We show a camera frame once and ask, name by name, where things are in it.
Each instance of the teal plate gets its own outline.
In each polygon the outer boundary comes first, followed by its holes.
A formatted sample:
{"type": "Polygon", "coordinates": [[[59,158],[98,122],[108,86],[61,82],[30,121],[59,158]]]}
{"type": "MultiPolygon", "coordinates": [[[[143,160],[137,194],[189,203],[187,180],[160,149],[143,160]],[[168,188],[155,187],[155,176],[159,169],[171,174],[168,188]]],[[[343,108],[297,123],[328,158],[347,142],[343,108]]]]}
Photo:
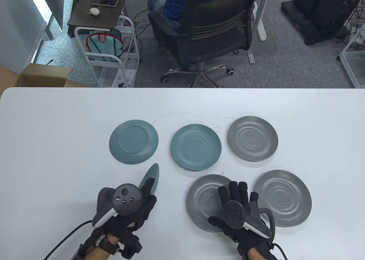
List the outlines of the teal plate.
{"type": "Polygon", "coordinates": [[[157,186],[159,184],[159,165],[157,163],[152,165],[151,168],[147,171],[147,173],[145,174],[145,177],[142,179],[138,188],[141,189],[142,186],[146,183],[146,180],[149,178],[155,179],[155,182],[153,183],[153,186],[151,189],[151,195],[154,195],[155,191],[157,189],[157,186]]]}
{"type": "Polygon", "coordinates": [[[218,135],[202,124],[180,128],[172,138],[171,154],[175,161],[190,171],[201,171],[213,166],[222,152],[218,135]]]}
{"type": "Polygon", "coordinates": [[[155,128],[143,120],[123,122],[112,132],[109,149],[116,160],[138,164],[149,159],[159,145],[155,128]]]}

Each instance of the hand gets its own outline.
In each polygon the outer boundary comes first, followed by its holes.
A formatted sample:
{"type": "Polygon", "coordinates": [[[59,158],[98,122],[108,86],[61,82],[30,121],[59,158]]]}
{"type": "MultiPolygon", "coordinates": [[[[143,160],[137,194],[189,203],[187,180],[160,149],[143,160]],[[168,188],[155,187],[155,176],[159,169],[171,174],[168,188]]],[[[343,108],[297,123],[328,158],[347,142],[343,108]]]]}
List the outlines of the hand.
{"type": "Polygon", "coordinates": [[[157,201],[156,196],[150,195],[154,181],[149,178],[142,186],[142,204],[135,213],[111,217],[102,227],[121,241],[124,241],[126,235],[131,236],[132,232],[142,227],[157,201]]]}
{"type": "MultiPolygon", "coordinates": [[[[224,206],[230,200],[235,200],[245,208],[245,211],[247,213],[250,213],[246,182],[240,182],[239,184],[237,184],[236,181],[231,181],[229,183],[229,193],[225,186],[220,186],[218,188],[218,194],[222,206],[224,206]]],[[[258,200],[258,193],[252,192],[250,195],[250,202],[254,201],[257,203],[257,200],[258,200]]],[[[259,236],[258,234],[254,233],[251,230],[246,230],[244,228],[239,230],[232,229],[227,225],[227,223],[224,220],[216,216],[209,217],[208,222],[211,225],[220,228],[226,236],[230,237],[234,242],[238,243],[237,250],[239,254],[242,256],[242,259],[245,259],[247,253],[250,251],[250,249],[254,247],[257,248],[266,247],[267,251],[269,250],[266,244],[267,239],[259,236]]],[[[275,256],[273,256],[270,252],[269,252],[270,256],[266,257],[267,251],[261,253],[261,255],[263,255],[266,259],[276,259],[275,256]]]]}

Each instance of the mesh chair back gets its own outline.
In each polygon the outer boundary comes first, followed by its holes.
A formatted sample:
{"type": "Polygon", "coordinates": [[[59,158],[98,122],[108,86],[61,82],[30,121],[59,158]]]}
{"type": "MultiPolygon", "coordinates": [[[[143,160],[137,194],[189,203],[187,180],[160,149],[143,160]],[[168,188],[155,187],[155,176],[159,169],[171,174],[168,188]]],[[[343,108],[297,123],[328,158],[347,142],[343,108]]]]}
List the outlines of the mesh chair back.
{"type": "Polygon", "coordinates": [[[201,40],[239,28],[244,36],[254,1],[186,0],[179,33],[201,40]]]}

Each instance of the plate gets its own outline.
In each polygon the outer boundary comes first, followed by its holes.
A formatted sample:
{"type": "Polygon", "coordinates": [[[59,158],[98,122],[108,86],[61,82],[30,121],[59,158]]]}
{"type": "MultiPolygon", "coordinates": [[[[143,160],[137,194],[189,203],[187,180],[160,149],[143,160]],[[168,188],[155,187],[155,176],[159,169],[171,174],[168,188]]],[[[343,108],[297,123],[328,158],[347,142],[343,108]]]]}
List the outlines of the plate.
{"type": "Polygon", "coordinates": [[[202,124],[189,124],[180,128],[171,141],[171,154],[175,161],[190,171],[211,167],[221,152],[222,144],[218,135],[202,124]]]}
{"type": "Polygon", "coordinates": [[[269,208],[277,226],[297,226],[311,213],[312,198],[307,186],[288,171],[264,173],[257,180],[254,191],[259,194],[259,208],[269,208]]]}
{"type": "Polygon", "coordinates": [[[186,196],[186,208],[193,222],[207,232],[221,232],[208,222],[209,216],[223,219],[223,207],[218,195],[218,187],[226,186],[231,180],[222,175],[204,175],[191,185],[186,196]]]}
{"type": "Polygon", "coordinates": [[[153,183],[152,189],[151,189],[151,195],[155,194],[155,191],[157,189],[157,186],[159,184],[159,165],[155,163],[151,166],[151,168],[147,171],[145,176],[143,177],[140,185],[138,186],[139,189],[142,188],[142,186],[145,184],[146,180],[149,178],[154,178],[155,182],[153,183]]]}
{"type": "Polygon", "coordinates": [[[116,160],[138,164],[149,159],[159,145],[155,128],[143,120],[123,122],[112,132],[109,149],[116,160]]]}
{"type": "Polygon", "coordinates": [[[275,153],[279,139],[270,123],[262,118],[246,116],[231,124],[228,142],[243,159],[263,161],[275,153]]]}

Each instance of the floor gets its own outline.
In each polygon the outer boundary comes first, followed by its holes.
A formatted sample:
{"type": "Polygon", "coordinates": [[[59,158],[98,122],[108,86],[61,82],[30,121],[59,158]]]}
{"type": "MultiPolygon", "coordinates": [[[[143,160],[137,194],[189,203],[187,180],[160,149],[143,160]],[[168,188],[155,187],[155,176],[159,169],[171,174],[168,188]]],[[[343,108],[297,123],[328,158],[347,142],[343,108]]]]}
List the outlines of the floor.
{"type": "MultiPolygon", "coordinates": [[[[352,88],[352,84],[340,62],[336,61],[344,48],[334,40],[314,46],[306,46],[299,33],[280,10],[280,3],[288,0],[268,0],[262,18],[267,33],[264,42],[255,35],[252,50],[256,64],[250,65],[246,52],[232,53],[208,61],[207,65],[227,64],[236,73],[228,77],[225,71],[211,77],[227,88],[352,88]]],[[[147,0],[126,0],[128,14],[133,17],[147,8],[147,0]]],[[[54,18],[50,28],[54,39],[43,42],[35,62],[52,65],[73,66],[69,79],[96,86],[89,66],[85,62],[75,39],[67,36],[67,22],[72,0],[65,0],[64,27],[60,31],[54,18]]],[[[139,15],[141,20],[146,14],[139,15]]],[[[139,65],[135,87],[187,87],[190,75],[172,74],[168,83],[159,82],[160,76],[170,68],[178,67],[167,50],[160,50],[154,40],[152,28],[140,36],[143,44],[142,62],[139,65]]],[[[201,81],[197,87],[208,87],[201,81]]]]}

